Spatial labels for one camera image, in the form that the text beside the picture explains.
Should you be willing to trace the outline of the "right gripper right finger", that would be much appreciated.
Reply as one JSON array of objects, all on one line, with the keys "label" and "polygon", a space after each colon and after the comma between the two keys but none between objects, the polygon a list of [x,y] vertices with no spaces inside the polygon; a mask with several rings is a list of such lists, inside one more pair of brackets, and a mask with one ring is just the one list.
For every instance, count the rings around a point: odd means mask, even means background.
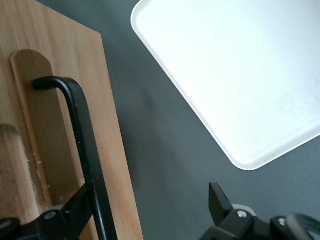
[{"label": "right gripper right finger", "polygon": [[245,208],[235,208],[217,182],[209,184],[208,206],[214,226],[203,234],[202,240],[267,240],[269,238],[269,225]]}]

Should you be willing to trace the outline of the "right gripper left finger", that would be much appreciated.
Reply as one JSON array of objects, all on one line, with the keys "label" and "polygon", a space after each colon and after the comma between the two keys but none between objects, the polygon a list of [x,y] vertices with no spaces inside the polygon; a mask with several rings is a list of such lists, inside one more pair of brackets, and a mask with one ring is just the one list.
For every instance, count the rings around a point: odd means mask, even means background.
[{"label": "right gripper left finger", "polygon": [[92,213],[87,186],[83,185],[61,209],[40,215],[37,232],[40,240],[79,240]]}]

